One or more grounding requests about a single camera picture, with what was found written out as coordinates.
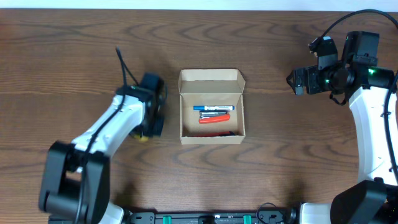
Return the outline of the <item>yellow tape roll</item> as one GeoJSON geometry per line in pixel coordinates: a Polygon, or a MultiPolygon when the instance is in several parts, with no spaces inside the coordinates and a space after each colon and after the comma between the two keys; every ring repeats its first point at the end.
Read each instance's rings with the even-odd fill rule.
{"type": "Polygon", "coordinates": [[[130,137],[133,139],[139,140],[140,142],[146,142],[149,140],[148,136],[142,136],[140,134],[131,134],[130,137]]]}

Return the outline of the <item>red stapler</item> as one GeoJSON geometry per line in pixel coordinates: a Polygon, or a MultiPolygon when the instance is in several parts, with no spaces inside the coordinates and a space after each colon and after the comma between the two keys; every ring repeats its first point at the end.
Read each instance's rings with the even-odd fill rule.
{"type": "Polygon", "coordinates": [[[199,123],[211,124],[229,121],[230,114],[227,111],[207,111],[200,112],[199,123]]]}

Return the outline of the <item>red utility knife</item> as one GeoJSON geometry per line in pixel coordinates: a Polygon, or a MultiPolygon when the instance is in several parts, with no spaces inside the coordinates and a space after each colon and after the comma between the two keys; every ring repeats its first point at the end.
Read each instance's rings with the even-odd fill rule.
{"type": "Polygon", "coordinates": [[[235,136],[235,133],[232,131],[224,131],[218,133],[207,133],[207,134],[197,134],[196,138],[212,138],[212,137],[225,137],[225,136],[235,136]]]}

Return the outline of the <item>cardboard box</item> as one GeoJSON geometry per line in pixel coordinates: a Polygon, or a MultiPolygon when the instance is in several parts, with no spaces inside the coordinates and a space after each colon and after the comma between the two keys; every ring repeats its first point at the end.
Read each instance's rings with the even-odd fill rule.
{"type": "Polygon", "coordinates": [[[238,69],[183,69],[178,79],[180,141],[193,144],[240,144],[246,137],[243,91],[245,80],[238,69]],[[233,105],[229,121],[200,124],[194,105],[233,105]],[[232,131],[235,136],[196,138],[197,134],[232,131]]]}

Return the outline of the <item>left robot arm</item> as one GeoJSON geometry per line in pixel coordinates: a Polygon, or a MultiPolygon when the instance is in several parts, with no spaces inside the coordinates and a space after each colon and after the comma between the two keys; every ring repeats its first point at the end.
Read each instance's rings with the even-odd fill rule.
{"type": "Polygon", "coordinates": [[[163,79],[145,73],[138,85],[118,88],[110,107],[82,135],[51,145],[39,195],[49,223],[129,223],[131,213],[110,201],[111,158],[131,134],[161,134],[166,97],[163,79]]]}

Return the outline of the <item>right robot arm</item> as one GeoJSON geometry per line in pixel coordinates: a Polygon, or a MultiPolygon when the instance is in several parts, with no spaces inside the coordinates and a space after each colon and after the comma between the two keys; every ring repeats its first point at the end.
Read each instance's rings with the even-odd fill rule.
{"type": "Polygon", "coordinates": [[[342,56],[333,39],[315,39],[318,62],[286,78],[296,95],[343,95],[354,118],[358,182],[330,203],[302,203],[297,223],[397,223],[397,85],[392,70],[377,65],[379,34],[349,32],[342,56]]]}

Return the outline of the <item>blue whiteboard marker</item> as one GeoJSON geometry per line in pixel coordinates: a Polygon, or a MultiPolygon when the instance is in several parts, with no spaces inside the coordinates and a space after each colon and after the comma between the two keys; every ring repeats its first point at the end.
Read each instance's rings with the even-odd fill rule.
{"type": "Polygon", "coordinates": [[[233,105],[194,105],[193,109],[195,111],[232,111],[235,109],[233,105]]]}

